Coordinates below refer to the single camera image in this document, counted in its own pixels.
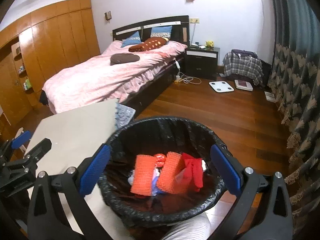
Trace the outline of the plaid cloth covered chair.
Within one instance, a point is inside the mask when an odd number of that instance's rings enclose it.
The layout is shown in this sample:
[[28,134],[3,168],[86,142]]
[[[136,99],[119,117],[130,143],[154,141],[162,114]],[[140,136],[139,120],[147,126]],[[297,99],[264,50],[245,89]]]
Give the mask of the plaid cloth covered chair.
[[244,80],[263,87],[263,64],[256,53],[233,49],[223,58],[224,76],[229,80]]

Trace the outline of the red mesh net bag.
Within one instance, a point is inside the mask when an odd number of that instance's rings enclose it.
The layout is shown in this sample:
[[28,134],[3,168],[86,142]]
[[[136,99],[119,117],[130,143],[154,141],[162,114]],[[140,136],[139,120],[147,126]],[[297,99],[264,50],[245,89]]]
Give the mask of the red mesh net bag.
[[182,170],[181,184],[188,190],[199,192],[203,188],[202,159],[183,153],[182,160],[184,169]]

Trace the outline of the black lined trash bin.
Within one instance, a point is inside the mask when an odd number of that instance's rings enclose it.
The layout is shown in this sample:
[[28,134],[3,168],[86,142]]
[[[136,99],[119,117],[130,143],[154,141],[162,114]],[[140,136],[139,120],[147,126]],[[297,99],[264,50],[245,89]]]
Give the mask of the black lined trash bin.
[[222,140],[176,116],[129,123],[107,140],[111,159],[98,180],[108,205],[129,227],[180,222],[214,207],[226,185],[211,162]]

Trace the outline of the orange foam net sleeve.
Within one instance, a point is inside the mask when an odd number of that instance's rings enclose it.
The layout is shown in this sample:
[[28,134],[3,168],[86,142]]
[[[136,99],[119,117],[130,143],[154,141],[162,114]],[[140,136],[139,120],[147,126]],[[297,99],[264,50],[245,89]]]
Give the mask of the orange foam net sleeve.
[[175,152],[168,152],[156,186],[161,191],[169,194],[185,193],[187,188],[176,180],[176,176],[178,176],[183,169],[184,163],[182,155]]

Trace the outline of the white bathroom scale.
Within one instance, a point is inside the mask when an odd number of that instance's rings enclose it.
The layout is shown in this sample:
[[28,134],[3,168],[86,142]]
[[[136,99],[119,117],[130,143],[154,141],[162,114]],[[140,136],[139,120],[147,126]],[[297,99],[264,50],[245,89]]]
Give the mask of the white bathroom scale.
[[212,81],[209,82],[209,85],[217,93],[227,93],[234,91],[234,88],[226,81]]

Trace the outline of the brown flat cushion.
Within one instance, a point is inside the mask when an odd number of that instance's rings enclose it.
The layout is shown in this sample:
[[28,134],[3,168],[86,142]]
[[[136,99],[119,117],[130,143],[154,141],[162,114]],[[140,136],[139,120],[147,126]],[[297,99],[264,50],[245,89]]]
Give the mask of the brown flat cushion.
[[138,55],[132,53],[118,53],[110,57],[110,65],[137,62],[140,60]]

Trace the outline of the blue pillow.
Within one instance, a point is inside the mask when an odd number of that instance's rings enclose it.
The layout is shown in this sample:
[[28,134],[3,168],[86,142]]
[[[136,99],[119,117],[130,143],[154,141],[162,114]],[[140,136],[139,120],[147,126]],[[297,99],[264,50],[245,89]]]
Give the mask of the blue pillow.
[[126,46],[137,45],[137,44],[141,44],[141,42],[142,41],[140,39],[139,31],[136,31],[130,37],[122,40],[121,47],[123,48],[123,47],[126,47]]
[[152,27],[150,37],[161,37],[170,40],[172,32],[172,25]]

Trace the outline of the black bed headboard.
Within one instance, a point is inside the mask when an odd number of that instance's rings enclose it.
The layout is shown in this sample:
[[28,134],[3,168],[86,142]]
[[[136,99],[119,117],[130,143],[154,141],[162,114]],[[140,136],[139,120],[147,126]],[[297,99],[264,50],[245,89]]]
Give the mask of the black bed headboard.
[[190,46],[190,30],[189,30],[189,16],[170,16],[163,18],[156,18],[152,20],[133,23],[112,30],[112,40],[122,41],[136,31],[140,34],[140,39],[145,41],[150,37],[152,28],[168,27],[172,26],[171,40],[180,42],[182,44]]

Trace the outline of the left wall lamp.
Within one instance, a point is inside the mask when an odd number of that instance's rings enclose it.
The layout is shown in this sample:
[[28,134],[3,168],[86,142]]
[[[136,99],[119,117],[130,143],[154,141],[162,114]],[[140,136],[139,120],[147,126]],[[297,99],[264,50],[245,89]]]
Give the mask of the left wall lamp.
[[112,19],[111,11],[105,12],[104,15],[105,15],[105,20],[109,21]]

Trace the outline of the pink quilted bed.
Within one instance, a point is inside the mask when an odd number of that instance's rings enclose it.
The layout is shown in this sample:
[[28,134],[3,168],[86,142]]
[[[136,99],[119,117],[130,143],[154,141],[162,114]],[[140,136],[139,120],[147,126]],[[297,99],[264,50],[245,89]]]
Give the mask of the pink quilted bed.
[[112,55],[129,51],[120,41],[114,41],[101,55],[59,71],[42,90],[54,114],[108,99],[124,102],[153,81],[186,48],[185,44],[169,41],[161,48],[138,52],[139,61],[112,65]]

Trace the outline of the yellow plush toy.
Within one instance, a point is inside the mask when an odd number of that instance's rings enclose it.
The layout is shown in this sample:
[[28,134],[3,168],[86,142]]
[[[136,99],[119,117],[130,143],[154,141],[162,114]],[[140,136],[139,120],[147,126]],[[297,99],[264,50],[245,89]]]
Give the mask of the yellow plush toy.
[[206,41],[206,47],[207,48],[214,48],[214,42],[213,41]]

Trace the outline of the right blue pillow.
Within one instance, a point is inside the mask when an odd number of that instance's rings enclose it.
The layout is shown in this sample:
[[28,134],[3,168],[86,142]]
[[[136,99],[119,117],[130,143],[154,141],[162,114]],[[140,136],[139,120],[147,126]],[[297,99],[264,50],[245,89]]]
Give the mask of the right blue pillow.
[[152,27],[150,37],[161,37],[170,40],[172,32],[172,25]]

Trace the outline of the left blue pillow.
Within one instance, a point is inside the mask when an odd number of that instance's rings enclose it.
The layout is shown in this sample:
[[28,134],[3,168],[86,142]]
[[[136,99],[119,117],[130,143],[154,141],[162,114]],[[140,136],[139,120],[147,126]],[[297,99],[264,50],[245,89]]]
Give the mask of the left blue pillow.
[[123,48],[123,47],[126,47],[126,46],[137,45],[137,44],[141,44],[141,42],[142,41],[140,39],[139,31],[136,31],[130,37],[122,40],[121,47]]

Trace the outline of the wooden wardrobe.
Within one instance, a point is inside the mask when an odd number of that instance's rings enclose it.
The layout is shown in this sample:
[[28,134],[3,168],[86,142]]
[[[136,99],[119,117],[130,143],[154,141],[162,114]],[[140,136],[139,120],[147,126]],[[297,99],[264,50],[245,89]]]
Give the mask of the wooden wardrobe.
[[9,124],[37,105],[44,83],[60,70],[100,54],[91,0],[53,3],[1,31],[1,108]]

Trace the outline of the dark patterned curtain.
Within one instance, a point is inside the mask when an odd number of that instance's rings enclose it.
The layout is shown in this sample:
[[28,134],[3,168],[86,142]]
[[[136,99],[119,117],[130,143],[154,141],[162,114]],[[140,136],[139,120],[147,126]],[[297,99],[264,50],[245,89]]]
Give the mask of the dark patterned curtain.
[[293,232],[319,208],[319,19],[307,0],[273,0],[276,44],[269,87],[289,129],[285,178]]

